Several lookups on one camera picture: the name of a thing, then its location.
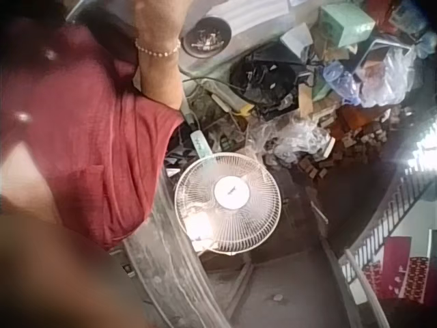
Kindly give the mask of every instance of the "cardboard box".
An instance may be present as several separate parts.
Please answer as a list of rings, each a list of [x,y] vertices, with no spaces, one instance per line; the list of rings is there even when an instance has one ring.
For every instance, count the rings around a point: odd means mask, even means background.
[[[343,47],[368,39],[375,21],[353,3],[336,3],[322,7],[318,25],[335,46]]]

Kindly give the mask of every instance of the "paper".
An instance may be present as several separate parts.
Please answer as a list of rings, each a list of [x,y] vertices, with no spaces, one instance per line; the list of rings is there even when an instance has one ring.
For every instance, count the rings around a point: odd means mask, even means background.
[[[213,7],[206,16],[224,19],[232,29],[232,36],[236,36],[289,13],[288,0],[229,0]]]
[[[289,50],[306,62],[305,49],[313,44],[313,38],[307,24],[303,23],[289,30],[281,37],[281,41]]]

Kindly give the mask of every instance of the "red mat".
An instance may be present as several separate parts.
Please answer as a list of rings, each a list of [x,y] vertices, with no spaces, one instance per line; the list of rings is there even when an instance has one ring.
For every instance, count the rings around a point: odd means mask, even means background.
[[[410,259],[411,237],[388,237],[384,244],[381,299],[398,298]]]

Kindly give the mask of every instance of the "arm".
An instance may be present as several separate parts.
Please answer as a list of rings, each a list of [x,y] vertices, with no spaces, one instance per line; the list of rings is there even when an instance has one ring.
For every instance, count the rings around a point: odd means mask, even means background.
[[[135,0],[139,44],[159,53],[174,49],[191,1]],[[174,109],[180,108],[183,92],[178,60],[178,53],[159,58],[139,51],[143,93]]]

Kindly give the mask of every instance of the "white fan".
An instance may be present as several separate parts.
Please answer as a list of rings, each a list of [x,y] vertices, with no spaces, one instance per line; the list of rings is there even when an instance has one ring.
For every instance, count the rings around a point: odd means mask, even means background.
[[[193,163],[178,182],[175,209],[196,251],[234,255],[263,243],[276,228],[281,196],[271,174],[240,154]]]

